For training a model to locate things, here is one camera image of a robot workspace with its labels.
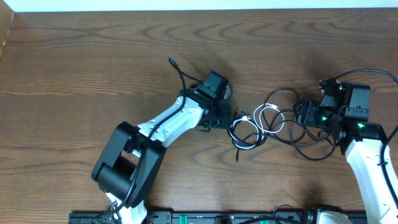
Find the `white cable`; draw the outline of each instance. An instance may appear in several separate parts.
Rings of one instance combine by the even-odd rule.
[[[266,110],[266,109],[268,109],[268,108],[271,108],[271,109],[273,109],[273,110],[276,110],[276,111],[278,111],[279,113],[280,113],[280,110],[278,110],[278,107],[276,106],[276,105],[273,105],[273,104],[270,104],[270,103],[266,103],[266,105],[269,105],[269,106],[266,106],[265,108],[263,108],[261,111],[260,111],[260,113],[259,113],[259,121],[260,121],[260,125],[259,125],[259,123],[257,122],[257,120],[256,120],[256,111],[260,108],[260,107],[262,107],[262,106],[264,106],[264,105],[260,105],[260,106],[258,106],[255,110],[254,110],[254,112],[253,112],[253,118],[254,118],[254,122],[256,123],[256,125],[262,130],[262,133],[264,133],[264,132],[267,132],[267,133],[278,133],[280,130],[282,130],[282,128],[284,127],[284,122],[282,123],[282,126],[279,128],[279,130],[278,131],[268,131],[268,130],[265,130],[264,128],[263,128],[263,126],[262,126],[262,121],[261,121],[261,113],[264,111],[264,110]],[[284,116],[284,114],[283,113],[280,113],[280,115],[282,115],[282,119],[283,119],[283,121],[285,121],[285,116]]]
[[[257,127],[255,124],[253,124],[252,122],[248,121],[247,116],[244,116],[244,117],[241,118],[241,119],[235,120],[235,121],[233,122],[232,126],[235,127],[235,124],[236,124],[238,121],[246,121],[246,122],[248,122],[248,123],[250,123],[251,125],[254,126],[254,128],[255,128],[256,131],[257,131],[257,140],[256,140],[256,142],[257,142],[257,141],[259,140],[259,130],[258,130],[258,127]],[[236,139],[233,135],[231,135],[231,137],[232,137],[235,141],[239,141],[239,140]],[[242,146],[237,146],[237,147],[238,147],[238,148],[241,148],[241,149],[252,149],[252,148],[256,147],[256,145],[253,144],[252,146],[247,146],[247,147],[242,147]]]

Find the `cable bundle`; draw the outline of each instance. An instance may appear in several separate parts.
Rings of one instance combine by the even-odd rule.
[[[267,141],[267,139],[272,139],[274,141],[281,142],[281,143],[287,144],[289,146],[292,146],[292,147],[295,148],[295,150],[300,155],[302,155],[304,158],[309,159],[311,161],[320,161],[320,160],[323,160],[323,159],[326,159],[326,158],[330,157],[333,154],[334,150],[335,150],[335,143],[336,143],[335,140],[333,140],[333,142],[330,140],[331,133],[329,133],[327,130],[321,130],[321,131],[318,132],[318,137],[320,139],[317,139],[313,134],[311,134],[307,130],[307,128],[304,125],[298,124],[295,121],[294,115],[293,115],[292,119],[285,119],[284,113],[293,113],[293,110],[278,110],[278,107],[276,105],[268,103],[269,98],[273,94],[275,94],[275,93],[277,93],[279,91],[292,91],[293,93],[295,93],[296,101],[297,102],[299,101],[299,94],[294,89],[290,89],[290,88],[278,89],[278,90],[275,90],[272,93],[270,93],[268,95],[268,97],[266,98],[264,104],[260,105],[259,107],[257,107],[254,110],[254,112],[253,112],[253,117],[254,118],[251,118],[250,116],[244,115],[243,113],[241,113],[239,116],[237,116],[232,121],[232,123],[229,126],[227,132],[228,132],[228,135],[231,137],[232,144],[238,149],[238,151],[236,153],[236,161],[238,161],[238,159],[239,159],[239,151],[250,151],[250,150],[252,150],[252,149],[264,144]],[[259,121],[257,122],[256,112],[261,107],[262,107],[262,109],[260,110],[260,112],[258,114]],[[274,116],[274,118],[272,119],[270,124],[268,123],[268,121],[266,119],[266,116],[265,116],[265,110],[266,109],[273,109],[273,110],[276,110],[278,112]],[[275,120],[277,119],[277,117],[279,115],[281,115],[282,121],[274,125]],[[261,116],[262,116],[263,120],[265,121],[266,127],[263,126]],[[243,121],[247,121],[247,122],[251,123],[255,127],[256,132],[246,136],[244,139],[240,139],[239,137],[237,137],[237,135],[235,135],[234,132],[235,132],[236,127],[238,127],[238,125],[241,122],[243,122]],[[280,130],[282,130],[282,128],[284,127],[284,123],[286,123],[286,122],[291,122],[290,139],[289,140],[281,139],[280,137],[278,137],[278,135],[276,135],[276,133],[278,133]],[[301,136],[298,139],[296,139],[296,140],[293,137],[293,125],[294,125],[294,123],[297,124],[299,127],[301,127],[301,129],[303,131]],[[312,140],[314,140],[314,142],[310,143],[310,144],[297,145],[297,143],[299,141],[301,141],[304,138],[305,135],[309,136]],[[256,141],[247,142],[247,140],[250,137],[253,137],[253,136],[256,136]],[[319,144],[319,143],[324,142],[324,141],[327,141],[332,146],[331,151],[325,157],[311,158],[311,157],[308,157],[307,155],[305,155],[299,149],[299,147],[310,147],[310,146],[314,146],[314,145]]]

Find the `black plastic housing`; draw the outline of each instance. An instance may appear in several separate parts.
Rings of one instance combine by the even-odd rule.
[[[232,95],[232,86],[227,78],[221,74],[210,71],[207,79],[197,89],[187,89],[187,97],[199,103],[204,110],[199,121],[199,126],[209,128],[227,129],[231,122],[231,105],[229,99]]]
[[[386,140],[380,124],[369,123],[368,109],[371,89],[360,83],[321,81],[323,99],[303,100],[294,104],[299,124],[326,129],[339,142],[342,155],[349,144],[362,138]]]
[[[136,165],[123,157],[121,153],[123,150],[130,152],[132,147],[141,151],[142,163],[134,191],[127,201],[127,207],[135,207],[145,199],[152,188],[166,152],[166,147],[160,141],[148,141],[148,147],[142,147],[146,139],[139,132],[139,128],[127,122],[119,124],[91,173],[91,178],[97,181],[103,192],[110,192],[123,200],[132,184]]]

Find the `green terminal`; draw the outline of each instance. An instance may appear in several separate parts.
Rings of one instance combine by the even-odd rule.
[[[180,215],[180,224],[188,224],[188,217],[186,215]]]
[[[268,222],[268,220],[263,220],[263,221],[260,221],[260,224],[269,224],[269,222]]]

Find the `wood grain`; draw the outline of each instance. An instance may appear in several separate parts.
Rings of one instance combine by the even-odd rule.
[[[0,62],[0,223],[66,223],[72,210],[106,209],[91,170],[121,121],[139,124],[172,104],[182,87],[168,56],[199,78],[209,68],[223,73],[234,85],[232,104],[252,113],[278,87],[320,99],[321,78],[368,67],[397,73],[397,30],[398,9],[18,14]],[[367,73],[344,80],[371,85],[371,121],[389,134],[398,122],[396,84]],[[271,102],[291,108],[293,96]],[[398,164],[396,138],[390,147]],[[338,150],[321,162],[271,141],[238,163],[235,153],[225,130],[183,134],[147,206],[364,209]]]
[[[0,58],[2,50],[6,45],[7,35],[12,22],[14,12],[7,6],[7,4],[0,0]]]

